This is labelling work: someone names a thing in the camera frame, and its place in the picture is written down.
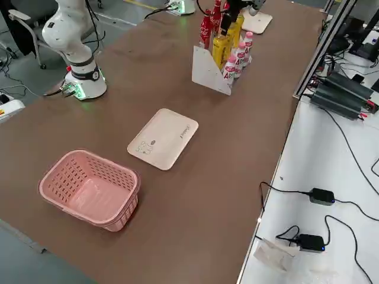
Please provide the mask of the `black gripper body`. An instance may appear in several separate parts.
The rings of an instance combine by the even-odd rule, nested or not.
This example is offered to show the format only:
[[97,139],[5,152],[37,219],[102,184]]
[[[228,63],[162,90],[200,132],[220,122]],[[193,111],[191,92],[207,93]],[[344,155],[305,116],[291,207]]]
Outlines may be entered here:
[[228,0],[227,2],[229,4],[229,8],[227,9],[227,14],[231,18],[236,18],[243,8],[252,5],[252,1]]

